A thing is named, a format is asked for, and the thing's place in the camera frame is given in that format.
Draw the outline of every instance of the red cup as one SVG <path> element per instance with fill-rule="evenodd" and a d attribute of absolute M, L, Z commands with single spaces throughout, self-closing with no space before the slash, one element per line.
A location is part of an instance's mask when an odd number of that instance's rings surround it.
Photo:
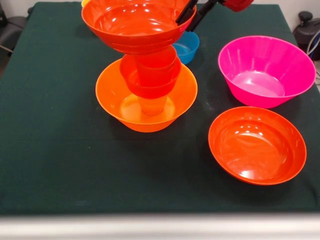
<path fill-rule="evenodd" d="M 172 80 L 178 56 L 176 49 L 169 45 L 162 51 L 134 58 L 141 86 L 158 87 Z"/>
<path fill-rule="evenodd" d="M 158 86 L 142 86 L 138 76 L 135 57 L 133 55 L 124 55 L 120 63 L 120 72 L 127 87 L 133 94 L 144 99 L 158 99 L 170 93 L 177 82 L 180 70 L 181 62 L 177 58 L 168 83 Z"/>
<path fill-rule="evenodd" d="M 154 99 L 138 97 L 138 102 L 142 112 L 149 116 L 156 116 L 162 113 L 165 108 L 167 96 L 162 96 Z"/>

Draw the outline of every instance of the bowl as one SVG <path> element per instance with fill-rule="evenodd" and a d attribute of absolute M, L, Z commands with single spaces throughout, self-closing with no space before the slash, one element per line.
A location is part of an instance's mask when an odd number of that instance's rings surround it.
<path fill-rule="evenodd" d="M 316 79 L 316 68 L 308 55 L 270 36 L 246 36 L 228 43 L 218 64 L 235 98 L 266 109 L 303 94 Z"/>
<path fill-rule="evenodd" d="M 109 47 L 124 54 L 150 54 L 176 42 L 196 14 L 176 23 L 188 0 L 90 0 L 85 24 Z"/>
<path fill-rule="evenodd" d="M 200 40 L 198 35 L 193 31 L 185 31 L 173 46 L 183 64 L 190 63 L 198 50 Z"/>
<path fill-rule="evenodd" d="M 104 69 L 96 82 L 95 94 L 108 114 L 134 131 L 151 133 L 163 130 L 184 114 L 196 100 L 196 78 L 181 64 L 180 74 L 174 88 L 167 95 L 163 111 L 154 116 L 145 114 L 138 96 L 128 89 L 120 65 L 121 59 Z"/>
<path fill-rule="evenodd" d="M 219 115 L 209 130 L 209 147 L 235 178 L 253 185 L 276 185 L 303 169 L 307 148 L 296 127 L 259 107 L 236 107 Z"/>

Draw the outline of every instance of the green tablecloth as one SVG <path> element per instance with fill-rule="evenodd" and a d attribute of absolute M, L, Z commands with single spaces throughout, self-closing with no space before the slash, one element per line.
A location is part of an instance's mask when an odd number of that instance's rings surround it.
<path fill-rule="evenodd" d="M 294 43 L 277 5 L 218 6 L 196 29 L 192 108 L 156 133 L 134 132 L 98 104 L 100 72 L 121 57 L 85 26 L 77 2 L 37 3 L 0 81 L 0 214 L 296 212 L 320 210 L 320 95 L 314 86 L 274 109 L 302 133 L 295 179 L 253 186 L 229 176 L 208 146 L 223 111 L 240 106 L 218 68 L 246 35 Z"/>

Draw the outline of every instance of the magenta bowl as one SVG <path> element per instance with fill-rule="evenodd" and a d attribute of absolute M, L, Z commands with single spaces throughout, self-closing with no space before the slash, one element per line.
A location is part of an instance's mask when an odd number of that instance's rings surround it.
<path fill-rule="evenodd" d="M 315 65 L 306 53 L 270 36 L 231 41 L 221 50 L 218 64 L 236 99 L 265 109 L 303 94 L 316 80 Z"/>

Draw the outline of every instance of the bowl rim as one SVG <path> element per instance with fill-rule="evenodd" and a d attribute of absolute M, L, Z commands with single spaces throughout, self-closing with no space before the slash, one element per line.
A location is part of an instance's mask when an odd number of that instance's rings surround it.
<path fill-rule="evenodd" d="M 272 40 L 276 40 L 278 42 L 282 42 L 282 43 L 285 43 L 287 45 L 290 45 L 291 47 L 294 47 L 296 50 L 300 51 L 306 58 L 308 58 L 308 61 L 309 63 L 313 66 L 313 81 L 311 82 L 311 84 L 304 90 L 298 92 L 298 93 L 295 93 L 295 94 L 291 94 L 291 95 L 284 95 L 284 96 L 266 96 L 266 95 L 261 95 L 261 94 L 256 94 L 256 93 L 252 93 L 252 92 L 249 92 L 241 87 L 239 87 L 237 84 L 233 83 L 231 81 L 231 79 L 229 79 L 229 77 L 227 77 L 226 73 L 222 70 L 222 67 L 221 67 L 221 57 L 222 57 L 222 53 L 223 51 L 225 51 L 226 48 L 229 47 L 229 45 L 231 45 L 232 43 L 234 42 L 237 42 L 239 40 L 243 40 L 243 39 L 255 39 L 255 38 L 263 38 L 263 39 L 272 39 Z M 230 84 L 232 84 L 233 86 L 247 92 L 247 93 L 250 93 L 252 95 L 255 95 L 255 96 L 259 96 L 259 97 L 263 97 L 263 98 L 268 98 L 268 99 L 287 99 L 287 98 L 294 98 L 296 96 L 299 96 L 301 94 L 304 94 L 305 92 L 307 92 L 314 84 L 315 84 L 315 81 L 316 81 L 316 76 L 317 76 L 317 69 L 316 69 L 316 66 L 314 64 L 314 62 L 311 60 L 311 58 L 304 52 L 302 51 L 299 47 L 297 47 L 296 45 L 292 44 L 291 42 L 288 42 L 288 41 L 285 41 L 283 39 L 280 39 L 280 38 L 277 38 L 277 37 L 273 37 L 273 36 L 266 36 L 266 35 L 249 35 L 249 36 L 243 36 L 243 37 L 239 37 L 239 38 L 236 38 L 230 42 L 228 42 L 220 51 L 219 55 L 218 55 L 218 65 L 219 65 L 219 69 L 220 71 L 222 72 L 224 78 L 226 79 L 226 81 L 228 81 Z"/>
<path fill-rule="evenodd" d="M 91 4 L 93 4 L 92 2 L 94 2 L 94 0 L 90 0 L 89 2 L 87 2 L 86 5 L 84 5 L 84 7 L 82 7 L 81 9 L 81 17 L 82 17 L 82 20 L 84 21 L 84 23 L 89 26 L 91 29 L 101 33 L 101 34 L 108 34 L 108 35 L 111 35 L 111 36 L 115 36 L 115 37 L 124 37 L 124 38 L 145 38 L 145 37 L 156 37 L 158 35 L 161 35 L 161 34 L 164 34 L 164 33 L 168 33 L 168 32 L 171 32 L 171 31 L 174 31 L 174 30 L 178 30 L 179 28 L 183 28 L 185 27 L 185 25 L 189 24 L 192 19 L 194 18 L 194 16 L 196 15 L 197 13 L 197 5 L 194 6 L 193 8 L 193 14 L 192 16 L 187 20 L 185 21 L 184 23 L 182 23 L 181 25 L 177 25 L 175 26 L 173 29 L 170 29 L 169 31 L 164 31 L 164 32 L 159 32 L 159 33 L 154 33 L 154 34 L 147 34 L 147 35 L 139 35 L 139 36 L 134 36 L 134 35 L 119 35 L 119 34 L 114 34 L 114 33 L 110 33 L 108 31 L 101 31 L 100 29 L 92 26 L 91 24 L 88 23 L 88 21 L 86 21 L 86 18 L 84 17 L 84 12 L 85 12 L 85 9 L 88 8 L 88 6 L 90 6 Z"/>
<path fill-rule="evenodd" d="M 164 124 L 164 123 L 168 123 L 170 121 L 174 121 L 176 120 L 177 118 L 181 117 L 183 114 L 185 114 L 191 107 L 192 105 L 195 103 L 196 101 L 196 98 L 197 98 L 197 95 L 198 95 L 198 83 L 197 83 L 197 80 L 196 80 L 196 77 L 194 76 L 194 74 L 192 73 L 192 71 L 186 67 L 184 64 L 181 63 L 181 70 L 184 69 L 186 72 L 188 72 L 189 74 L 191 74 L 193 76 L 193 82 L 194 82 L 194 86 L 195 86 L 195 94 L 192 98 L 192 101 L 190 101 L 190 104 L 188 105 L 188 107 L 183 110 L 181 113 L 177 114 L 177 115 L 174 115 L 173 117 L 170 117 L 168 119 L 166 119 L 166 121 L 157 121 L 157 122 L 146 122 L 146 123 L 139 123 L 139 122 L 132 122 L 132 121 L 128 121 L 126 119 L 123 119 L 122 117 L 119 117 L 119 116 L 116 116 L 114 115 L 113 113 L 111 113 L 109 110 L 107 110 L 104 105 L 102 104 L 100 98 L 99 98 L 99 95 L 98 95 L 98 84 L 99 82 L 101 81 L 102 79 L 102 75 L 104 74 L 104 72 L 112 65 L 116 65 L 116 64 L 119 64 L 120 65 L 120 61 L 122 60 L 122 58 L 112 62 L 110 65 L 108 65 L 99 75 L 96 83 L 95 83 L 95 96 L 96 96 L 96 99 L 98 101 L 98 103 L 100 104 L 100 106 L 109 114 L 111 115 L 112 117 L 120 120 L 120 121 L 123 121 L 125 123 L 128 123 L 128 124 L 137 124 L 137 125 L 157 125 L 157 124 Z"/>
<path fill-rule="evenodd" d="M 190 51 L 190 52 L 188 52 L 188 53 L 178 54 L 178 52 L 177 52 L 177 55 L 178 55 L 178 56 L 187 56 L 187 55 L 194 54 L 194 52 L 197 51 L 198 48 L 199 48 L 199 46 L 200 46 L 200 38 L 199 38 L 199 36 L 198 36 L 194 31 L 191 31 L 191 32 L 185 31 L 185 32 L 182 34 L 182 36 L 183 36 L 184 34 L 186 34 L 186 33 L 187 33 L 187 34 L 190 34 L 191 36 L 194 36 L 193 39 L 195 39 L 195 40 L 196 40 L 196 43 L 197 43 L 197 44 L 196 44 L 196 47 L 195 47 L 192 51 Z M 176 44 L 179 44 L 178 42 L 179 42 L 180 38 L 179 38 L 176 42 L 174 42 L 172 45 L 175 46 Z"/>
<path fill-rule="evenodd" d="M 243 176 L 237 175 L 217 159 L 217 157 L 216 157 L 217 155 L 215 154 L 215 151 L 213 150 L 213 144 L 214 143 L 210 141 L 211 136 L 214 135 L 214 130 L 215 130 L 214 124 L 218 119 L 222 118 L 224 114 L 229 113 L 229 112 L 233 112 L 233 111 L 235 111 L 237 109 L 257 109 L 257 110 L 260 110 L 261 112 L 268 112 L 268 113 L 273 114 L 274 116 L 277 116 L 277 117 L 281 118 L 282 120 L 284 120 L 287 124 L 289 124 L 292 127 L 292 129 L 298 134 L 299 138 L 302 140 L 303 152 L 304 152 L 302 165 L 301 165 L 301 167 L 299 168 L 299 170 L 295 174 L 293 174 L 292 176 L 290 176 L 290 177 L 288 177 L 288 178 L 286 178 L 284 180 L 281 180 L 281 181 L 272 181 L 272 182 L 267 182 L 266 183 L 266 182 L 261 182 L 261 181 L 258 181 L 258 180 L 252 180 L 252 179 L 248 179 L 248 178 L 245 178 Z M 228 174 L 230 174 L 231 176 L 235 177 L 236 179 L 238 179 L 238 180 L 240 180 L 242 182 L 245 182 L 245 183 L 248 183 L 248 184 L 252 184 L 252 185 L 257 185 L 257 186 L 274 186 L 274 185 L 279 185 L 279 184 L 283 184 L 285 182 L 288 182 L 288 181 L 294 179 L 302 171 L 302 169 L 305 167 L 306 161 L 307 161 L 307 145 L 306 145 L 306 142 L 305 142 L 302 134 L 299 132 L 299 130 L 296 128 L 296 126 L 293 123 L 291 123 L 288 119 L 286 119 L 285 117 L 281 116 L 280 114 L 278 114 L 278 113 L 276 113 L 274 111 L 271 111 L 269 109 L 262 108 L 262 107 L 238 106 L 238 107 L 230 108 L 230 109 L 220 113 L 213 120 L 213 122 L 210 125 L 209 131 L 208 131 L 208 144 L 209 144 L 209 148 L 210 148 L 211 154 L 213 155 L 215 161 L 221 166 L 221 168 L 223 170 L 225 170 Z"/>

